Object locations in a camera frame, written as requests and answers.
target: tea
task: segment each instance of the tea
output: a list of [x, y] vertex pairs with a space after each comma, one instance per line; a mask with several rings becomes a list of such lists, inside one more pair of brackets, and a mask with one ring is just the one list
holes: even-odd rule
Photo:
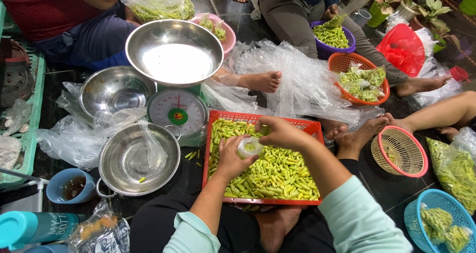
[[63, 186], [63, 199], [68, 201], [75, 198], [83, 191], [84, 186], [86, 186], [85, 176], [72, 178]]

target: teal basket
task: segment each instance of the teal basket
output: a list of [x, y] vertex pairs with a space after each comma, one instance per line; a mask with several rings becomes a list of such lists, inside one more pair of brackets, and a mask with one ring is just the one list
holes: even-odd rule
[[476, 225], [466, 209], [453, 196], [444, 191], [430, 189], [423, 191], [416, 200], [405, 208], [405, 226], [413, 242], [425, 253], [449, 253], [446, 245], [434, 245], [423, 229], [420, 216], [420, 205], [425, 203], [428, 208], [442, 208], [453, 216], [453, 225], [467, 227], [473, 231], [471, 241], [460, 253], [476, 253]]
[[[3, 22], [5, 19], [5, 6], [0, 1], [0, 34], [2, 32], [5, 34], [6, 31], [3, 31]], [[45, 60], [43, 55], [36, 51], [36, 49], [29, 45], [26, 41], [17, 40], [20, 45], [27, 51], [28, 57], [30, 59], [30, 72], [35, 80], [35, 88], [32, 95], [27, 100], [28, 103], [33, 104], [31, 115], [29, 118], [28, 131], [25, 133], [13, 134], [12, 137], [18, 138], [21, 142], [21, 156], [23, 156], [22, 163], [17, 163], [15, 165], [14, 171], [20, 172], [22, 174], [31, 175], [33, 173], [33, 162], [35, 160], [36, 152], [36, 134], [35, 130], [38, 129], [39, 118], [41, 115], [41, 103], [43, 101], [43, 86], [45, 79]], [[25, 182], [25, 179], [0, 173], [0, 189], [16, 186]]]

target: pink cup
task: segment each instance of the pink cup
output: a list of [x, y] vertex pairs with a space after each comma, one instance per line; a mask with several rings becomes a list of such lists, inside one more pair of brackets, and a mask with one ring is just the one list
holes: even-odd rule
[[[199, 19], [197, 19], [199, 14], [201, 14], [201, 13], [196, 14], [195, 17], [190, 19], [190, 21], [194, 24], [199, 24]], [[208, 18], [213, 23], [221, 21], [220, 17], [216, 16], [215, 14], [211, 14], [211, 13], [210, 13], [210, 16]], [[221, 46], [223, 47], [224, 57], [226, 57], [228, 55], [228, 53], [231, 51], [231, 49], [233, 49], [233, 47], [235, 46], [235, 43], [237, 41], [237, 37], [236, 37], [235, 32], [233, 31], [233, 29], [231, 29], [231, 27], [229, 25], [227, 25], [227, 23], [223, 22], [222, 26], [223, 26], [223, 29], [225, 31], [225, 38], [227, 40], [225, 42], [221, 43]]]
[[451, 73], [451, 76], [456, 81], [466, 80], [466, 81], [470, 82], [470, 80], [468, 79], [468, 73], [465, 71], [465, 69], [463, 69], [459, 66], [455, 66], [455, 67], [451, 68], [449, 70], [449, 72]]

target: gray pants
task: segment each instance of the gray pants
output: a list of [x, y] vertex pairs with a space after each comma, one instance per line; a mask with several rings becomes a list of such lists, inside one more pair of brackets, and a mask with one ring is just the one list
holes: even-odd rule
[[[260, 0], [259, 7], [267, 24], [281, 41], [287, 41], [295, 47], [307, 47], [307, 56], [317, 59], [316, 41], [309, 23], [321, 19], [325, 12], [324, 0], [315, 6], [309, 6], [303, 0]], [[356, 41], [356, 53], [366, 57], [377, 66], [385, 65], [388, 83], [391, 87], [405, 81], [408, 76], [389, 63], [365, 37], [362, 29], [348, 16], [342, 22]]]

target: purple plastic basin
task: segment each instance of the purple plastic basin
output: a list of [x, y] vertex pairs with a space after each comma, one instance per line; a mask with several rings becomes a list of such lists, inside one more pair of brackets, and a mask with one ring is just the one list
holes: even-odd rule
[[[313, 22], [310, 25], [311, 29], [314, 28], [314, 26], [317, 25], [322, 25], [324, 24], [325, 21], [317, 21]], [[349, 41], [349, 47], [346, 49], [338, 49], [333, 46], [329, 46], [325, 43], [322, 43], [320, 40], [318, 40], [317, 37], [314, 36], [314, 39], [316, 40], [316, 47], [318, 49], [318, 58], [321, 60], [327, 60], [329, 59], [330, 55], [333, 53], [352, 53], [356, 50], [356, 41], [354, 39], [354, 36], [350, 31], [347, 30], [347, 28], [342, 27], [342, 30], [344, 31], [344, 34], [346, 35], [347, 40]]]

